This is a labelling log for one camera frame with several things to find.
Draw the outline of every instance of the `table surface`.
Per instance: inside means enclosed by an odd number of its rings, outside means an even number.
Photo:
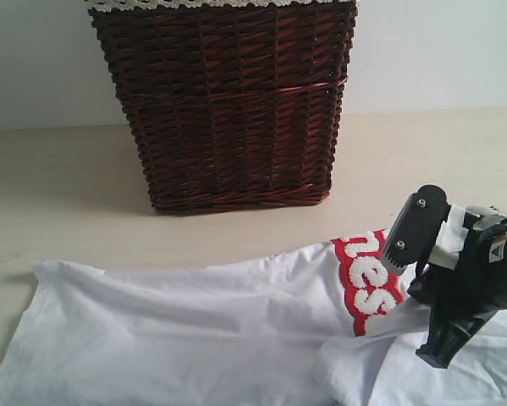
[[[346,115],[320,206],[156,215],[126,127],[0,132],[0,361],[36,286],[34,259],[102,268],[242,261],[389,227],[423,184],[507,210],[507,108]]]

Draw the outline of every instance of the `white wall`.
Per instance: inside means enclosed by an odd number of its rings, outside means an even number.
[[[507,106],[507,0],[362,0],[346,112]],[[0,129],[124,123],[82,0],[0,0]]]

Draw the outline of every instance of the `wicker basket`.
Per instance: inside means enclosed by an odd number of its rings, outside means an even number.
[[[356,14],[338,1],[91,8],[155,209],[324,200]]]

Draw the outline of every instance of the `logo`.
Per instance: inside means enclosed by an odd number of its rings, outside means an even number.
[[[333,244],[340,261],[345,307],[354,318],[355,335],[365,336],[368,318],[386,315],[404,300],[398,278],[381,264],[385,231],[335,239]]]

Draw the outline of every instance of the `lace trim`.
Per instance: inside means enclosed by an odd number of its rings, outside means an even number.
[[[213,7],[232,6],[245,7],[248,4],[254,6],[266,7],[269,4],[276,6],[288,6],[291,3],[309,4],[314,1],[317,3],[331,3],[333,0],[84,0],[87,8],[94,8],[97,11],[109,12],[113,9],[132,10],[133,8],[151,9],[163,6],[166,8],[178,8],[186,6],[187,8],[196,8],[204,4]],[[355,2],[358,0],[338,0],[341,3]]]

